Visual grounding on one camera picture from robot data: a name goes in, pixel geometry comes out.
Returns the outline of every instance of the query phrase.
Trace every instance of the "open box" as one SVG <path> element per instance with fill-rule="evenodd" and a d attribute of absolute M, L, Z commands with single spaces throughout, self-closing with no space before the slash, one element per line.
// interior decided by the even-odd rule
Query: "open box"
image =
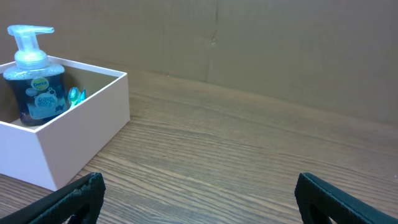
<path fill-rule="evenodd" d="M 41 126 L 24 126 L 0 77 L 0 174 L 58 190 L 130 120 L 127 73 L 49 56 L 67 74 L 67 90 L 87 99 Z M 0 65 L 0 74 L 15 62 Z"/>

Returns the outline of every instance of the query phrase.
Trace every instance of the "wooden table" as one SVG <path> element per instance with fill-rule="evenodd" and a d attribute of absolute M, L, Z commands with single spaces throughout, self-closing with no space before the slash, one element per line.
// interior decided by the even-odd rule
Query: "wooden table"
<path fill-rule="evenodd" d="M 135 72 L 131 121 L 78 174 L 101 172 L 99 223 L 301 223 L 311 172 L 398 217 L 398 128 Z M 49 194 L 0 176 L 0 217 Z"/>

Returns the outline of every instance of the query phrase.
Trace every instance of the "blue liquid soap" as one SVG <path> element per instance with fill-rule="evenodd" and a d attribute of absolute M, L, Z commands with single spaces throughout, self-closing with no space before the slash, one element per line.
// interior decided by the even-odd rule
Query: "blue liquid soap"
<path fill-rule="evenodd" d="M 51 33 L 53 28 L 17 25 L 8 27 L 8 32 L 15 36 L 19 51 L 16 65 L 3 77 L 16 96 L 21 122 L 28 126 L 45 124 L 67 110 L 65 69 L 48 61 L 35 36 Z"/>

